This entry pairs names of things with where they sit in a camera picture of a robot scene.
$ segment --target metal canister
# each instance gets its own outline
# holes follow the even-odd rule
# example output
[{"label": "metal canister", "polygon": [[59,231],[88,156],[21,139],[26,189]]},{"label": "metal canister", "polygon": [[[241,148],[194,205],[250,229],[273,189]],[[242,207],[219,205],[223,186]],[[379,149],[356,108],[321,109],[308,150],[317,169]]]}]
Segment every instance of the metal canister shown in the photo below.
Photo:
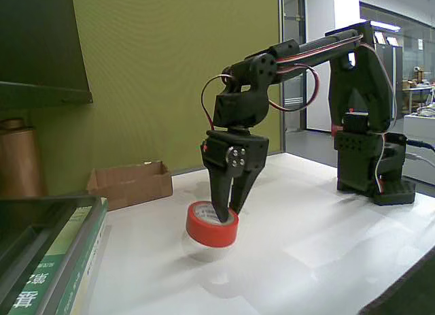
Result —
[{"label": "metal canister", "polygon": [[47,195],[36,132],[20,118],[0,122],[0,197]]}]

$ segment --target red tape roll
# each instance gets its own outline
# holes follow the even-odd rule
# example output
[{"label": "red tape roll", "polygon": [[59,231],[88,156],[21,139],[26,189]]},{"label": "red tape roll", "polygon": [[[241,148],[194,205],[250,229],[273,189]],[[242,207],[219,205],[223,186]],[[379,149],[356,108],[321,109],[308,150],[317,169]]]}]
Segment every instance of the red tape roll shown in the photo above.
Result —
[{"label": "red tape roll", "polygon": [[189,206],[186,231],[192,239],[209,247],[227,247],[237,236],[239,217],[229,209],[230,216],[221,223],[210,201],[197,201]]}]

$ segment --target brown cardboard box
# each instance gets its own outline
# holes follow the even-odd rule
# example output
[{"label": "brown cardboard box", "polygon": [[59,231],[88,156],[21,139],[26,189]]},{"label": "brown cardboard box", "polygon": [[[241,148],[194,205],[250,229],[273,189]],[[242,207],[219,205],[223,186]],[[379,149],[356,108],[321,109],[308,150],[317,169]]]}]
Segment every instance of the brown cardboard box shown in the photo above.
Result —
[{"label": "brown cardboard box", "polygon": [[87,190],[107,197],[109,211],[172,195],[172,178],[163,162],[93,169]]}]

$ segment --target doorway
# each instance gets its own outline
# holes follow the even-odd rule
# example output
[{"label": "doorway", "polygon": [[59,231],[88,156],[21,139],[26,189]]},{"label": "doorway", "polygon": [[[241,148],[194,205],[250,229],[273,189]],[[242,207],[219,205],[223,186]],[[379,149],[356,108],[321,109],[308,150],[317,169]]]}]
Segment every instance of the doorway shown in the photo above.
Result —
[{"label": "doorway", "polygon": [[[305,43],[305,0],[280,0],[281,42],[295,39]],[[307,102],[307,75],[303,73],[287,80],[281,87],[281,102],[286,108],[295,109]],[[288,133],[307,128],[306,110],[286,112],[283,115],[284,141]]]}]

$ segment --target white table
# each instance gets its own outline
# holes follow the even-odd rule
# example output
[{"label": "white table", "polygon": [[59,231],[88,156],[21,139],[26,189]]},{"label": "white table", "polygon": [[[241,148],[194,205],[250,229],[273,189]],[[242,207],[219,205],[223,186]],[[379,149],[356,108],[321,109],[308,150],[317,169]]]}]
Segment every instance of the white table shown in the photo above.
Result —
[{"label": "white table", "polygon": [[335,168],[268,158],[231,251],[186,252],[186,210],[209,198],[204,171],[174,194],[107,216],[88,314],[355,314],[435,245],[435,199],[379,207],[336,191]]}]

